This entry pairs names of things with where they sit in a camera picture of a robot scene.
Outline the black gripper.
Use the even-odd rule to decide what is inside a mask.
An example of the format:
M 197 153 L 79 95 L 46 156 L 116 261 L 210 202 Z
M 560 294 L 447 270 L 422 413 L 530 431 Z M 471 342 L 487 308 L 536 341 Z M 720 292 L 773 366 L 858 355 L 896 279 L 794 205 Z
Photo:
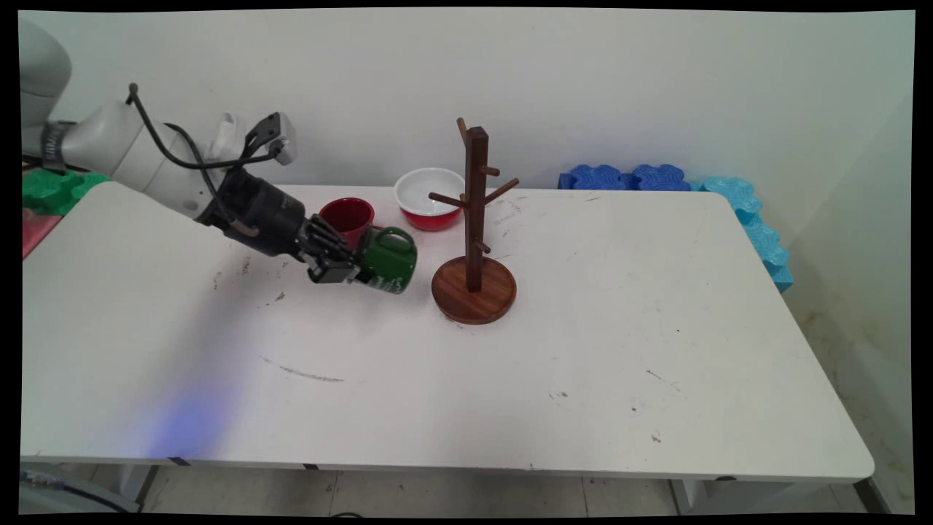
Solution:
M 196 222 L 217 228 L 228 239 L 269 257 L 287 254 L 300 259 L 306 253 L 307 274 L 314 284 L 346 283 L 359 275 L 359 250 L 351 249 L 318 214 L 306 218 L 303 203 L 265 179 L 234 168 L 226 172 L 216 191 L 230 216 L 256 230 L 256 235 L 236 230 L 215 202 Z

